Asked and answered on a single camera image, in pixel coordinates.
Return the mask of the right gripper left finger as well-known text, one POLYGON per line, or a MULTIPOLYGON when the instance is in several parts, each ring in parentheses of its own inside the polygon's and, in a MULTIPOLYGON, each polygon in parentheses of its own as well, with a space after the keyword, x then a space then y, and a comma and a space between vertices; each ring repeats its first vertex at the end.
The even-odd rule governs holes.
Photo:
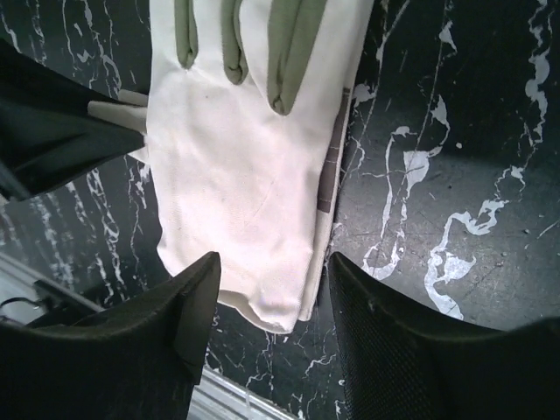
POLYGON ((203 255, 172 279, 104 309, 7 257, 45 314, 1 324, 4 419, 184 419, 200 383, 221 280, 203 255))

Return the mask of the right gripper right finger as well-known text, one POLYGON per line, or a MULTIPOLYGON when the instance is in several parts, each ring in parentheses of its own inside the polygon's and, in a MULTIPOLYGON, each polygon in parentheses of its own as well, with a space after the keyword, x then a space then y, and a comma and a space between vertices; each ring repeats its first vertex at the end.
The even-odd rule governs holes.
POLYGON ((559 321, 499 331, 446 316, 341 253, 328 282, 352 419, 556 419, 559 321))

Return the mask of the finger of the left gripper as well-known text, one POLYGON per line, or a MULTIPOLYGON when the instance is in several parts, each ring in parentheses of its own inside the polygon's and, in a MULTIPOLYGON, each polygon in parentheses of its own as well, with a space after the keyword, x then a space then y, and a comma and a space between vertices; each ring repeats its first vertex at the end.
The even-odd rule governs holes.
POLYGON ((140 133, 88 112, 115 104, 1 43, 1 199, 24 201, 140 149, 140 133))

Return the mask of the work glove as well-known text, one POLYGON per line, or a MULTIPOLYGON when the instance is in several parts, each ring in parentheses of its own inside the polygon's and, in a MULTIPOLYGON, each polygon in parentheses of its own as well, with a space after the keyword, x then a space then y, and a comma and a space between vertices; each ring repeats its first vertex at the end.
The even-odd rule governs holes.
POLYGON ((152 1, 150 91, 90 115, 143 134, 177 275, 221 260, 219 301, 264 331, 299 321, 320 175, 369 1, 152 1))
POLYGON ((312 317, 313 307, 319 293, 326 253, 331 240, 351 94, 352 89, 350 87, 345 87, 342 91, 339 113, 333 125, 331 142, 318 184, 313 254, 304 287, 302 307, 298 315, 298 320, 303 322, 309 321, 312 317))

